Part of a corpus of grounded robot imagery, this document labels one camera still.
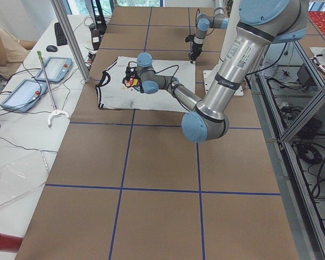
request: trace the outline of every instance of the table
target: table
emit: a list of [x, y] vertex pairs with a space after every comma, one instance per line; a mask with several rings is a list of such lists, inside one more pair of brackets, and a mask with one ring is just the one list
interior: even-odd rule
[[[299, 258], [248, 90], [226, 109], [228, 133], [202, 144], [183, 136], [183, 113], [96, 106], [118, 56], [188, 60], [196, 11], [115, 8], [17, 260]], [[224, 35], [198, 58], [201, 97]]]
[[[87, 57], [89, 49], [92, 51], [92, 43], [90, 38], [90, 31], [88, 27], [84, 24], [86, 16], [84, 15], [72, 15], [69, 16], [69, 20], [74, 33], [79, 43], [82, 56]], [[55, 45], [56, 40], [54, 35], [54, 23], [52, 21], [50, 26], [41, 36], [33, 50], [24, 61], [24, 66], [26, 68], [39, 68], [41, 67], [40, 61], [38, 60], [36, 51], [40, 50], [42, 56], [46, 59], [49, 56], [59, 56], [59, 57], [71, 57], [72, 52], [68, 45], [59, 46], [58, 51], [55, 53], [48, 53], [46, 51], [47, 45]], [[73, 66], [68, 73], [68, 76], [77, 68], [77, 64], [74, 62]], [[23, 65], [20, 66], [18, 71], [24, 70]], [[31, 78], [28, 73], [21, 73], [15, 75], [7, 84], [4, 91], [13, 90], [22, 80]], [[82, 76], [77, 70], [74, 75], [66, 82], [66, 86], [59, 86], [58, 90], [53, 91], [53, 96], [55, 98], [58, 108], [61, 108], [66, 96], [68, 95], [66, 105], [64, 110], [72, 115], [74, 108], [77, 104], [78, 98], [80, 97], [84, 81]], [[0, 96], [0, 102], [5, 99], [5, 95]], [[41, 111], [53, 111], [51, 106], [51, 100], [49, 94], [44, 95], [41, 100], [33, 107], [29, 112], [36, 113]], [[47, 118], [48, 113], [40, 114], [17, 114], [8, 113], [0, 116], [0, 137], [6, 138], [13, 142], [15, 145], [20, 145], [26, 148], [37, 148], [42, 150], [52, 150], [58, 151], [61, 141], [64, 137], [66, 129], [69, 125], [69, 119], [65, 116], [55, 117], [52, 120], [52, 127], [48, 128]], [[4, 140], [0, 139], [0, 167], [12, 163], [15, 160], [29, 156], [32, 151], [26, 151], [21, 148], [16, 148]], [[52, 167], [53, 162], [56, 157], [56, 153], [44, 152], [45, 159], [49, 169]], [[24, 236], [27, 227], [30, 223], [31, 216], [35, 210], [36, 204], [40, 197], [41, 191], [30, 195], [16, 203], [9, 206], [8, 208], [0, 211], [0, 232], [7, 233], [13, 236]], [[14, 259], [14, 253], [2, 253], [0, 252], [0, 260]]]

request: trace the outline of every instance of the white t-shirt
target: white t-shirt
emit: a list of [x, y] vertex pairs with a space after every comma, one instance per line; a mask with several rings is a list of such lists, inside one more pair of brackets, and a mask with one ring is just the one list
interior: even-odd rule
[[0, 66], [0, 75], [8, 79], [17, 71], [29, 51], [20, 45], [19, 39], [2, 28], [0, 28], [0, 37], [7, 54], [7, 65], [5, 67]]

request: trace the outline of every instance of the window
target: window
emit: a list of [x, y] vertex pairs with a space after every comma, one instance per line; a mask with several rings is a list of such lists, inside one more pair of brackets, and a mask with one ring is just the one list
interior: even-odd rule
[[309, 11], [325, 11], [325, 2], [311, 2]]
[[[70, 6], [71, 12], [74, 15], [87, 15], [88, 10], [86, 8], [84, 0], [67, 0]], [[163, 0], [100, 0], [101, 8], [104, 15], [111, 15], [111, 6], [116, 4], [123, 7], [162, 7], [164, 6]]]

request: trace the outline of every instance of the white mounting plate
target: white mounting plate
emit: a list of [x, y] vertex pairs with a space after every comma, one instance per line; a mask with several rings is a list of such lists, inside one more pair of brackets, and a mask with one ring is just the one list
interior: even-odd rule
[[[205, 93], [207, 93], [207, 91], [210, 89], [211, 87], [211, 84], [212, 84], [212, 81], [213, 79], [208, 79], [208, 75], [211, 73], [212, 71], [211, 70], [204, 70], [204, 82], [205, 82]], [[243, 96], [244, 93], [243, 93], [243, 89], [242, 89], [242, 86], [239, 87], [238, 90], [236, 90], [235, 92], [235, 96]]]
[[[320, 54], [325, 47], [309, 47], [309, 49], [312, 51], [314, 55]], [[323, 56], [317, 57], [320, 65], [325, 66], [325, 58]]]

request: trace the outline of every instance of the person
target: person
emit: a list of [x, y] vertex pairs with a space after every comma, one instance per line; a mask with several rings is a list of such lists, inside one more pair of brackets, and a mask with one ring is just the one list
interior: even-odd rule
[[9, 79], [35, 44], [35, 41], [19, 40], [0, 27], [0, 75]]

